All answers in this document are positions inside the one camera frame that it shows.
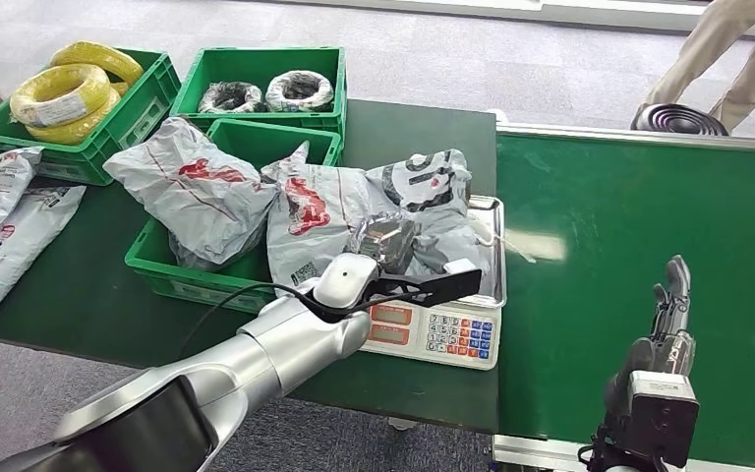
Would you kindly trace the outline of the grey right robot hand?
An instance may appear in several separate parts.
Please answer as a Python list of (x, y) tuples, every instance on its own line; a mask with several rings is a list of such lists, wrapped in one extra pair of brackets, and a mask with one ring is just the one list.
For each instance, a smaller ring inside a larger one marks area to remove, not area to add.
[(695, 339), (687, 330), (690, 311), (690, 269), (681, 255), (666, 265), (667, 284), (653, 287), (656, 299), (651, 332), (637, 338), (604, 393), (606, 417), (617, 421), (629, 414), (631, 373), (647, 371), (688, 376), (695, 357)]

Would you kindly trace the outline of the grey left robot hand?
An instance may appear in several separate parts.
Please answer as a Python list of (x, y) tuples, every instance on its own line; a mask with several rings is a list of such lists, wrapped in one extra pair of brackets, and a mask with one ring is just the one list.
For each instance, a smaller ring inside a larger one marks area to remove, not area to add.
[(380, 212), (362, 219), (343, 251), (374, 259), (384, 272), (404, 274), (413, 258), (418, 225), (399, 212)]

